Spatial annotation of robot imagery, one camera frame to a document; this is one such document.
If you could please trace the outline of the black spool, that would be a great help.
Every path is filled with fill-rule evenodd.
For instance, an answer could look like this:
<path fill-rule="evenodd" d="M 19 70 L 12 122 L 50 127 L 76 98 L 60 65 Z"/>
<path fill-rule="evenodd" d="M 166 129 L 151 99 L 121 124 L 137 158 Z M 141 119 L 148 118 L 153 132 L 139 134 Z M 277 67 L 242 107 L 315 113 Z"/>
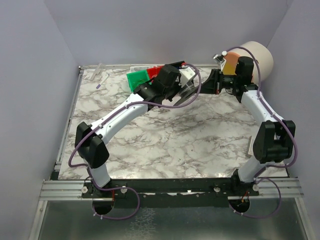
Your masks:
<path fill-rule="evenodd" d="M 178 93 L 180 99 L 174 104 L 174 106 L 180 106 L 191 98 L 198 90 L 198 86 L 195 86 L 192 82 L 187 83 L 182 87 L 181 91 Z"/>

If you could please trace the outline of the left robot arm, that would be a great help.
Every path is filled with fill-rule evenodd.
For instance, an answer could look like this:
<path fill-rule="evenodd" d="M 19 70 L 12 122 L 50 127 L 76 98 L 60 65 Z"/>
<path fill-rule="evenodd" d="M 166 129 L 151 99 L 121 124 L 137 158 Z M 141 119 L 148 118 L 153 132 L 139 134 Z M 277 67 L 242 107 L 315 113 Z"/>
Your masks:
<path fill-rule="evenodd" d="M 139 84 L 129 97 L 105 117 L 86 124 L 81 122 L 76 129 L 75 150 L 87 164 L 89 175 L 100 188 L 106 186 L 111 177 L 106 161 L 110 156 L 107 144 L 112 137 L 135 118 L 161 105 L 163 100 L 173 97 L 187 83 L 183 68 L 164 65 L 152 80 Z"/>

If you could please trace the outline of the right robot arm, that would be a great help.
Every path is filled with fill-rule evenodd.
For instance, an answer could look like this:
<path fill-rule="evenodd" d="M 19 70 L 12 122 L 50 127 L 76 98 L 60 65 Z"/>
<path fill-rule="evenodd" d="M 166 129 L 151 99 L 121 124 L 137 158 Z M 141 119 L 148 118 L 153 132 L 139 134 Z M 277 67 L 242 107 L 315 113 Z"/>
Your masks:
<path fill-rule="evenodd" d="M 200 90 L 202 94 L 216 95 L 223 89 L 231 90 L 260 125 L 252 146 L 253 155 L 233 174 L 240 183 L 252 183 L 268 167 L 283 168 L 281 162 L 292 156 L 294 148 L 295 123 L 283 119 L 265 101 L 259 87 L 252 82 L 253 70 L 254 60 L 241 56 L 234 74 L 212 69 Z"/>

